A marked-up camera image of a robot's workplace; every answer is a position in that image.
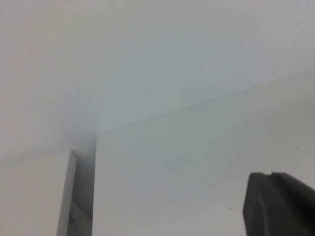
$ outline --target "white wall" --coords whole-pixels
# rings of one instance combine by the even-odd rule
[[[0,236],[65,236],[76,160],[65,152],[0,162]]]
[[[315,73],[99,136],[93,236],[244,236],[251,172],[315,187]]]

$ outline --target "black object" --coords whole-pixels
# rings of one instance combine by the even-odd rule
[[[315,191],[286,173],[250,174],[247,236],[315,236]]]

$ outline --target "white ceiling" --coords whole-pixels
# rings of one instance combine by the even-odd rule
[[[314,0],[0,0],[0,155],[315,68]]]

